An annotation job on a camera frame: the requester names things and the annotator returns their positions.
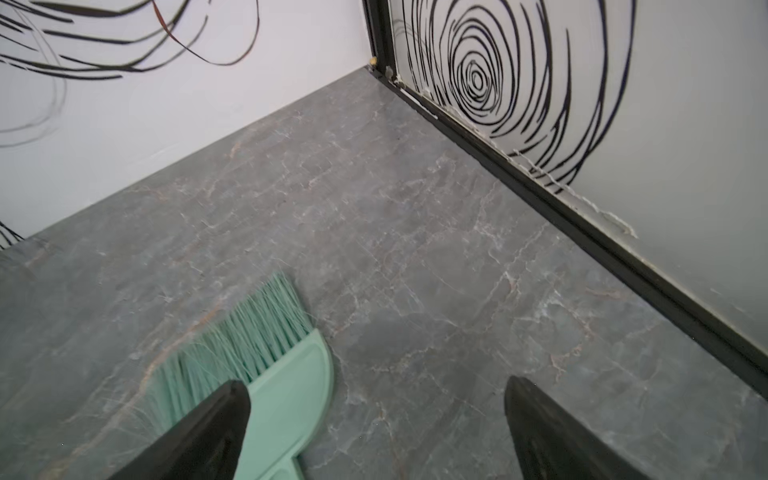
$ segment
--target broom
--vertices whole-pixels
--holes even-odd
[[[154,371],[150,410],[157,432],[233,379],[248,385],[251,402],[234,478],[301,479],[295,457],[328,408],[333,364],[282,273]]]

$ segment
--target gray marble floor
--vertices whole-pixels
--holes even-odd
[[[162,352],[274,270],[330,344],[306,477],[520,478],[526,375],[654,478],[765,478],[768,408],[367,72],[0,254],[0,477],[103,478]]]

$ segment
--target black swirl pattern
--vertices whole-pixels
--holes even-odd
[[[392,16],[403,81],[510,157],[525,156],[555,192],[570,184],[624,96],[637,0],[402,0],[400,7]]]
[[[0,250],[5,250],[7,247],[23,239],[24,237],[0,222]]]
[[[166,67],[185,53],[219,66],[235,65],[253,50],[259,34],[258,0],[126,0],[95,8],[72,2],[0,0],[0,75],[5,95],[24,97],[30,111],[0,119],[0,148],[37,141],[56,127],[70,80],[111,81]],[[164,6],[164,17],[157,3]],[[239,35],[211,34],[221,13],[239,12]],[[198,48],[219,45],[213,59]],[[0,103],[5,101],[0,95]]]

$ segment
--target black door frame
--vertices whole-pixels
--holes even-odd
[[[582,250],[629,286],[712,356],[768,399],[768,356],[747,338],[717,318],[635,255],[576,214],[570,207],[530,178],[464,125],[435,108],[431,102],[396,82],[395,45],[388,0],[362,0],[371,49],[376,58],[374,77],[395,92],[445,136],[472,155],[510,190],[533,207]]]

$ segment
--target broom bristles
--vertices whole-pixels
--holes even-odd
[[[165,433],[228,380],[251,383],[312,329],[290,281],[276,273],[154,371],[153,427]]]

